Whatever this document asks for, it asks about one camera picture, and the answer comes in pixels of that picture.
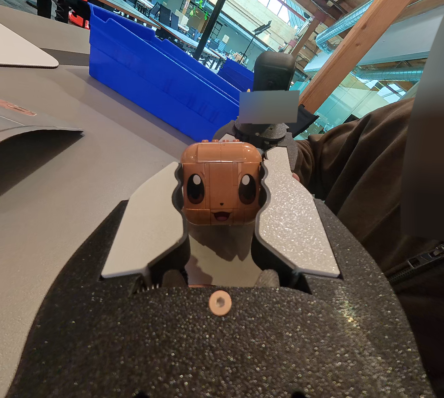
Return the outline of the black light stand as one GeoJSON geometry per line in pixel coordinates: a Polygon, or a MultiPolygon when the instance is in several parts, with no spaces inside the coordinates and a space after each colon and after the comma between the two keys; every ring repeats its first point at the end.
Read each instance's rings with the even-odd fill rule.
{"type": "Polygon", "coordinates": [[[251,44],[252,44],[252,42],[255,40],[255,38],[256,38],[259,34],[262,34],[264,31],[266,31],[267,29],[269,29],[270,26],[271,26],[271,22],[272,22],[272,20],[269,20],[266,24],[263,24],[263,25],[259,26],[257,29],[254,30],[254,32],[253,32],[253,37],[252,37],[250,43],[248,44],[248,46],[247,46],[245,52],[243,53],[243,55],[242,55],[242,57],[241,57],[241,61],[242,61],[243,58],[245,57],[245,55],[246,55],[246,53],[247,53],[249,47],[251,46],[251,44]]]}

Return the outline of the grey instruction booklet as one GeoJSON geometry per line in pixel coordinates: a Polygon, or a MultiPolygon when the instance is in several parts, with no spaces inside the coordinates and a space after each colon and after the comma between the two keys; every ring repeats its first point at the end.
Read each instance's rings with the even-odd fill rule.
{"type": "Polygon", "coordinates": [[[83,129],[39,109],[1,100],[0,194],[81,139],[83,129]]]}

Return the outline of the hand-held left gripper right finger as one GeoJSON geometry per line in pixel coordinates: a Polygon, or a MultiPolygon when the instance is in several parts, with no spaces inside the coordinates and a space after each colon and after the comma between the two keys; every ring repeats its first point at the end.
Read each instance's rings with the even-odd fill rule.
{"type": "Polygon", "coordinates": [[[336,279],[340,270],[313,196],[280,162],[263,162],[266,203],[257,237],[286,266],[336,279]]]}

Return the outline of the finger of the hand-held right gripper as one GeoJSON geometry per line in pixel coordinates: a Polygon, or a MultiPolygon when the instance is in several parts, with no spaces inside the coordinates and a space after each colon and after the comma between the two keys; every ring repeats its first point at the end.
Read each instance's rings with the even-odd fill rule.
{"type": "Polygon", "coordinates": [[[270,177],[297,179],[296,173],[290,167],[290,160],[286,147],[275,146],[266,151],[264,166],[270,177]]]}

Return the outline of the large silver air duct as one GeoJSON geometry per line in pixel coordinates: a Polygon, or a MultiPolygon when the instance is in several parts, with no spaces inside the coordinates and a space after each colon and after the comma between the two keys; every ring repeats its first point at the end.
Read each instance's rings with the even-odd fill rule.
{"type": "Polygon", "coordinates": [[[352,28],[368,10],[373,1],[374,0],[368,0],[361,6],[355,8],[353,11],[340,18],[338,21],[336,21],[336,23],[328,27],[322,33],[318,34],[315,38],[315,43],[318,48],[320,48],[326,54],[332,53],[333,48],[329,46],[328,41],[347,29],[352,28]]]}

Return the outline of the white desk stand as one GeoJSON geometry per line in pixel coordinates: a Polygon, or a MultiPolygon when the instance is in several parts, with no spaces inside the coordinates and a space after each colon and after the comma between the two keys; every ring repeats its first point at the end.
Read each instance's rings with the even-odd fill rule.
{"type": "Polygon", "coordinates": [[[0,25],[0,66],[26,68],[57,68],[57,59],[0,25]]]}

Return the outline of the black steel column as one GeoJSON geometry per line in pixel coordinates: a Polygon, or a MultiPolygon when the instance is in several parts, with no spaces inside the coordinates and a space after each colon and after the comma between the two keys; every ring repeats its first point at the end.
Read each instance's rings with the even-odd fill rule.
{"type": "Polygon", "coordinates": [[[211,13],[210,19],[207,23],[207,26],[202,34],[201,40],[199,41],[199,43],[196,47],[196,50],[194,52],[194,55],[193,55],[194,59],[196,59],[197,61],[200,59],[202,52],[207,45],[208,38],[214,28],[214,25],[215,25],[215,23],[219,17],[219,14],[225,4],[225,1],[226,0],[217,0],[216,4],[214,5],[214,9],[211,13]]]}

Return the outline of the wooden beam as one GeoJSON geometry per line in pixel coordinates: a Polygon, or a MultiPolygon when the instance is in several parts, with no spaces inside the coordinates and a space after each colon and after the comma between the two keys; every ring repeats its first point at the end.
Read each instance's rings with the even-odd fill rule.
{"type": "Polygon", "coordinates": [[[374,0],[299,97],[314,113],[379,40],[411,0],[374,0]]]}

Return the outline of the thin silver air duct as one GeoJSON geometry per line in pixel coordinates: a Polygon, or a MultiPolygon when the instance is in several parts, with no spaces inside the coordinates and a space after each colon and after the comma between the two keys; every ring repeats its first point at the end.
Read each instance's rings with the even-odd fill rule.
{"type": "Polygon", "coordinates": [[[378,80],[378,81],[407,81],[417,82],[424,71],[421,67],[404,68],[378,68],[378,69],[354,69],[351,74],[357,79],[378,80]]]}

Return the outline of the person's brown zip jacket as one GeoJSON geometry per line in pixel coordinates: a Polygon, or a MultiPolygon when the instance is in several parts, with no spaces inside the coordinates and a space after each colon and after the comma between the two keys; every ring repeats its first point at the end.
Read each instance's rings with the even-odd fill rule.
{"type": "Polygon", "coordinates": [[[436,397],[443,397],[443,240],[401,230],[399,201],[374,194],[325,204],[357,238],[391,283],[408,318],[421,360],[436,397]]]}

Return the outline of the blue plastic bin stack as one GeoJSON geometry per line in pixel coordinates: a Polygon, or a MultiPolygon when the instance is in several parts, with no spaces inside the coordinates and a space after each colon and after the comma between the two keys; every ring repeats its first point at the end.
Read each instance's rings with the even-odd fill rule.
{"type": "Polygon", "coordinates": [[[254,73],[229,58],[227,58],[224,65],[219,68],[217,75],[241,92],[253,91],[254,73]]]}

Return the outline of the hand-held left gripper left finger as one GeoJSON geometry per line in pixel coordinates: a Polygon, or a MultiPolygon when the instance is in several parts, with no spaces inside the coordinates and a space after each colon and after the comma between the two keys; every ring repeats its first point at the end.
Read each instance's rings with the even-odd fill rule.
{"type": "Polygon", "coordinates": [[[101,276],[155,277],[154,266],[185,247],[186,219],[179,206],[181,165],[172,162],[130,196],[101,276]]]}

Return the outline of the brown lego head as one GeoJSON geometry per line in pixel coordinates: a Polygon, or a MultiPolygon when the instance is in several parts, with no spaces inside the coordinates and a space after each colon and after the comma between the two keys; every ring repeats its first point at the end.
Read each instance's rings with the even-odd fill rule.
{"type": "Polygon", "coordinates": [[[203,140],[181,156],[183,212],[195,225],[245,225],[259,211],[262,155],[237,139],[203,140]]]}

